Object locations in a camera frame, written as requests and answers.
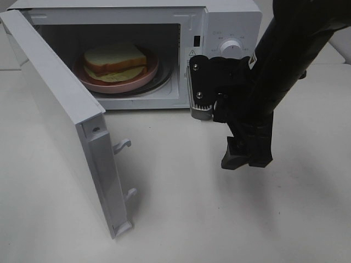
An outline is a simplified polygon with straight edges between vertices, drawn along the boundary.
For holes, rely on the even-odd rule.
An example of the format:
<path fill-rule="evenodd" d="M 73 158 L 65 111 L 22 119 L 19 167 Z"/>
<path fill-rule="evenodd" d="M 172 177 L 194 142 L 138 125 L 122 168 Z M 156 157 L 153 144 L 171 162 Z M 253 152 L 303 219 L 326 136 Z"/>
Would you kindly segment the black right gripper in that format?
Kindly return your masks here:
<path fill-rule="evenodd" d="M 266 167 L 273 160 L 273 114 L 252 115 L 250 95 L 249 90 L 217 90 L 213 95 L 213 120 L 226 123 L 233 134 L 227 137 L 223 169 Z"/>

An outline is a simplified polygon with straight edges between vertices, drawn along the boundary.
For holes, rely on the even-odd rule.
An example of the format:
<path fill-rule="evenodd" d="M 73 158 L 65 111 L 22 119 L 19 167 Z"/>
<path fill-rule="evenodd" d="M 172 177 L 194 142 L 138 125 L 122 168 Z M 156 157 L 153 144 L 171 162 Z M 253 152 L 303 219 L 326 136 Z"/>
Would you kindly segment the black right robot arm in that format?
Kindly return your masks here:
<path fill-rule="evenodd" d="M 339 30 L 350 26 L 350 1 L 274 1 L 274 17 L 228 85 L 216 87 L 214 120 L 232 132 L 224 169 L 266 167 L 272 161 L 273 116 L 292 86 Z"/>

